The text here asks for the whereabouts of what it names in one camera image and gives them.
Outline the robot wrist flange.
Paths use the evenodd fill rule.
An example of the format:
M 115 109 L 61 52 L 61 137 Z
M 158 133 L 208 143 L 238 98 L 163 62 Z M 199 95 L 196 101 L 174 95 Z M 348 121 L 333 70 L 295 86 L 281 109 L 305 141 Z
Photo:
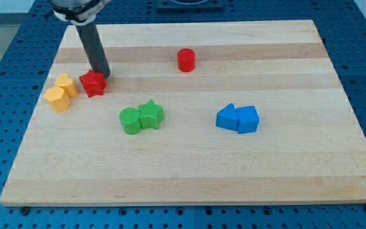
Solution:
M 94 21 L 110 2 L 111 0 L 50 0 L 50 5 L 59 20 L 86 25 Z

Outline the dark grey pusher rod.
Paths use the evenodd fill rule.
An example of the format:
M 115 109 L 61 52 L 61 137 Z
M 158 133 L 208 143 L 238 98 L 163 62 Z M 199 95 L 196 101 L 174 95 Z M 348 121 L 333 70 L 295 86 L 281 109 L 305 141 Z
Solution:
M 104 78 L 109 77 L 111 75 L 111 69 L 95 22 L 90 22 L 86 25 L 77 25 L 76 29 L 91 69 L 95 72 L 102 73 Z

